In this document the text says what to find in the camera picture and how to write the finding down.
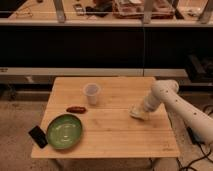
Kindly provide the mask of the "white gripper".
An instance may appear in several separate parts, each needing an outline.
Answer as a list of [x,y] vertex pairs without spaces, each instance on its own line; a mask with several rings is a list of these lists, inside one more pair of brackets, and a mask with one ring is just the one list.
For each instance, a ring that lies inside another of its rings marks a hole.
[[146,112],[156,111],[162,103],[160,94],[150,91],[143,99],[143,109]]

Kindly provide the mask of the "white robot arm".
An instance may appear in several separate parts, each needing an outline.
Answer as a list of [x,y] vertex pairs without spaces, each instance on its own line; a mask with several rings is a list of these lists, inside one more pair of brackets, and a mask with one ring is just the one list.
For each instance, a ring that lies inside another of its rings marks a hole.
[[181,98],[177,92],[179,85],[174,80],[157,80],[143,100],[142,109],[154,112],[163,103],[175,114],[180,115],[187,125],[196,132],[206,144],[213,144],[213,118]]

